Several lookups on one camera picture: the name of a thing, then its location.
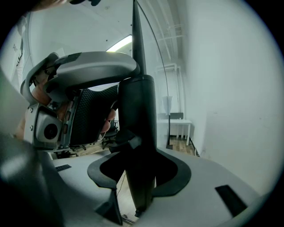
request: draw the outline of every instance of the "wooden floor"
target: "wooden floor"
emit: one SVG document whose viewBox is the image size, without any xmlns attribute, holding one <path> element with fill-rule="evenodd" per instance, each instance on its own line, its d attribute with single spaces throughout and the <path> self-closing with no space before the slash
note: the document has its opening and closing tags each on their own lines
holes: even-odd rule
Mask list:
<svg viewBox="0 0 284 227">
<path fill-rule="evenodd" d="M 194 149 L 192 145 L 186 145 L 186 140 L 176 137 L 170 137 L 170 145 L 173 145 L 173 150 L 194 155 Z M 77 154 L 79 156 L 93 154 L 97 152 L 103 151 L 102 143 L 97 142 L 95 145 L 87 145 L 86 150 L 83 148 L 77 149 Z M 135 217 L 135 206 L 131 197 L 130 189 L 127 182 L 127 177 L 125 172 L 122 174 L 118 184 L 117 184 L 117 198 L 118 198 L 118 205 L 121 215 L 125 215 L 131 221 L 136 222 L 137 217 Z M 130 226 L 129 224 L 123 223 L 124 227 Z"/>
</svg>

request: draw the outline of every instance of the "white table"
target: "white table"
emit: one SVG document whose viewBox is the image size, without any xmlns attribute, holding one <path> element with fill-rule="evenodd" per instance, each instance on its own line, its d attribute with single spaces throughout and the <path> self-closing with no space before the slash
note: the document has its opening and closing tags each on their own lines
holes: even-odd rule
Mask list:
<svg viewBox="0 0 284 227">
<path fill-rule="evenodd" d="M 157 120 L 157 124 L 167 124 L 169 123 L 168 119 L 162 119 L 162 120 Z M 187 125 L 187 139 L 186 139 L 186 145 L 189 144 L 189 135 L 190 135 L 190 125 L 192 122 L 190 120 L 184 120 L 184 119 L 171 119 L 170 120 L 171 125 L 177 125 L 177 138 L 179 137 L 179 130 L 178 130 L 178 125 L 181 125 L 181 137 L 183 138 L 184 136 L 184 127 Z"/>
</svg>

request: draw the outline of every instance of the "ceiling light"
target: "ceiling light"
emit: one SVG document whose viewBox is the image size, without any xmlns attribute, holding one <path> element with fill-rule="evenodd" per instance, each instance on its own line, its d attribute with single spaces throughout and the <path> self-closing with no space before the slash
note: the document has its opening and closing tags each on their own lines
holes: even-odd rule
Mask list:
<svg viewBox="0 0 284 227">
<path fill-rule="evenodd" d="M 124 47 L 125 45 L 127 45 L 131 42 L 132 42 L 132 36 L 129 35 L 126 38 L 124 38 L 123 40 L 120 40 L 117 44 L 113 45 L 107 51 L 115 52 L 115 51 L 119 50 L 120 48 Z"/>
</svg>

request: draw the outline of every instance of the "camera lens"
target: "camera lens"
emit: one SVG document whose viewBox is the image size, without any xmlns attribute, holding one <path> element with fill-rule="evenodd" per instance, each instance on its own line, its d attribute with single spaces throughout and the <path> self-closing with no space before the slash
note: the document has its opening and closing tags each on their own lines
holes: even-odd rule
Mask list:
<svg viewBox="0 0 284 227">
<path fill-rule="evenodd" d="M 50 124 L 48 126 L 46 126 L 45 130 L 44 130 L 44 136 L 49 139 L 52 140 L 56 137 L 58 132 L 57 126 L 55 124 Z"/>
</svg>

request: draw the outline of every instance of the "table leg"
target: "table leg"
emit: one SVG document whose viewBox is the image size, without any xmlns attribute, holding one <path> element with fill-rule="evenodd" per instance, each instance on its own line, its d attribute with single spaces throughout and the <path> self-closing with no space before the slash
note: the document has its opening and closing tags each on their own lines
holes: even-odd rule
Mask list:
<svg viewBox="0 0 284 227">
<path fill-rule="evenodd" d="M 189 135 L 190 135 L 190 124 L 188 124 L 188 129 L 187 129 L 186 145 L 188 145 L 188 144 L 189 144 Z"/>
<path fill-rule="evenodd" d="M 183 125 L 181 126 L 181 138 L 183 139 L 183 131 L 184 131 L 184 129 L 183 129 Z"/>
<path fill-rule="evenodd" d="M 179 137 L 179 134 L 178 134 L 178 125 L 177 125 L 177 138 Z"/>
</svg>

